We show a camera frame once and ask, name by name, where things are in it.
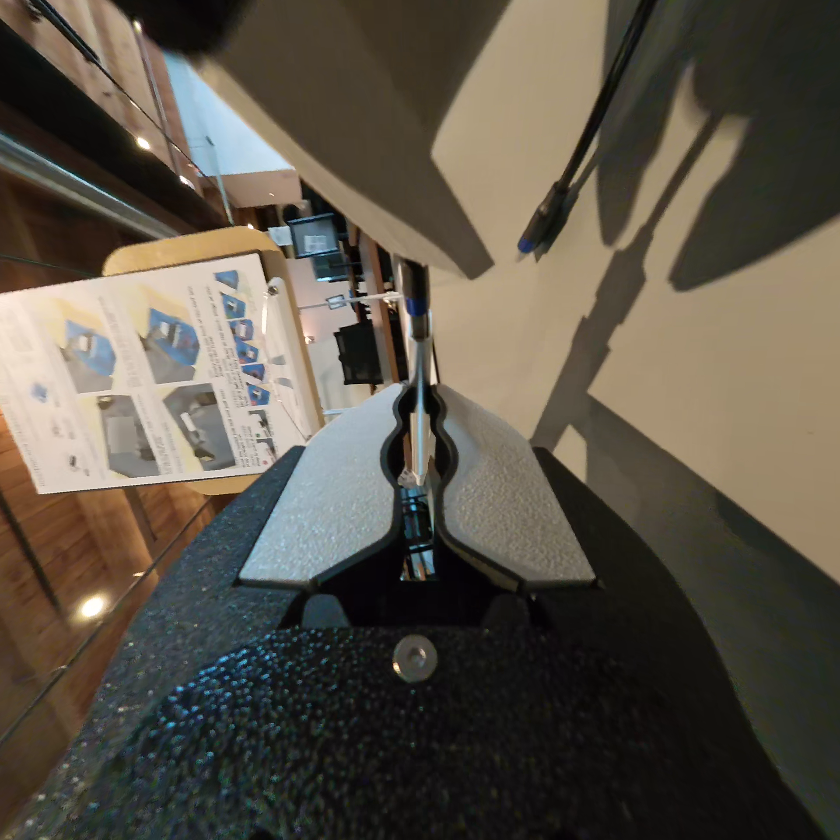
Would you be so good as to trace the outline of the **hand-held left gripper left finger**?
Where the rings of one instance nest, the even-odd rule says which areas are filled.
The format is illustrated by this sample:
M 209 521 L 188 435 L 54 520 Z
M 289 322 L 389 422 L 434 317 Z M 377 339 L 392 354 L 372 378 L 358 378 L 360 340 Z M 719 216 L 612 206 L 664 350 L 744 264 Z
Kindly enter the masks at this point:
M 387 452 L 403 428 L 403 395 L 403 385 L 390 385 L 311 438 L 238 573 L 241 584 L 320 585 L 399 533 Z

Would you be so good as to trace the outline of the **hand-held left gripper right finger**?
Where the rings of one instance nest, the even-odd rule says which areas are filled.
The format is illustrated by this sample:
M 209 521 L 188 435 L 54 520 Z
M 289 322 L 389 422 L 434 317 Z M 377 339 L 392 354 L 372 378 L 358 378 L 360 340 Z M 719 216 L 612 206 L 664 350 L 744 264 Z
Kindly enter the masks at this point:
M 529 441 L 486 408 L 437 385 L 444 542 L 500 587 L 594 584 L 596 574 Z

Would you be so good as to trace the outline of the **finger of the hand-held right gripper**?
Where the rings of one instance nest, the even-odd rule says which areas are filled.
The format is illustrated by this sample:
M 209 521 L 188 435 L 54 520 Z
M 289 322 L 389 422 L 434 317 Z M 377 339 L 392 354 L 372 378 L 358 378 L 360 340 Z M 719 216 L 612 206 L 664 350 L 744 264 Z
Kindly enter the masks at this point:
M 203 76 L 301 179 L 393 254 L 494 264 L 433 147 L 508 2 L 197 2 Z

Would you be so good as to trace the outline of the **silver usb hub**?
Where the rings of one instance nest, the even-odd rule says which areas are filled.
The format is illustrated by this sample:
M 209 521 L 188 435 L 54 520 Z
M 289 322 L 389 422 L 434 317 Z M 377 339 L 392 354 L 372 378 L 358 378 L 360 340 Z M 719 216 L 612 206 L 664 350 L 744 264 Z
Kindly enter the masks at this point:
M 407 555 L 404 581 L 434 578 L 434 504 L 429 500 L 430 470 L 434 462 L 434 434 L 430 416 L 433 379 L 433 342 L 429 315 L 407 316 L 406 351 L 414 407 L 408 417 L 405 467 L 399 477 Z

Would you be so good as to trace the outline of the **metal ceiling pipe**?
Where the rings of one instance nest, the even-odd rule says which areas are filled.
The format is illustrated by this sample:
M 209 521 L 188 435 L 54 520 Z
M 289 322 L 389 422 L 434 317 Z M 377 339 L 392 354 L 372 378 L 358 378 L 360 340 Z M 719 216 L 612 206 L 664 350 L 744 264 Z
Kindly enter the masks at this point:
M 173 238 L 170 225 L 1 132 L 2 171 L 85 211 L 152 240 Z

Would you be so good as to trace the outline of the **printed instruction board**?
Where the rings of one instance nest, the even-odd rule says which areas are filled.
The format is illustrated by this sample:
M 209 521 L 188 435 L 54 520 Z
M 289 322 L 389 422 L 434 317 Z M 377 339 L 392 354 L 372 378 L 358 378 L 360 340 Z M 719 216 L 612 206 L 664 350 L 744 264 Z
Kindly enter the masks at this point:
M 2 415 L 52 496 L 258 476 L 324 425 L 287 258 L 226 227 L 1 297 Z

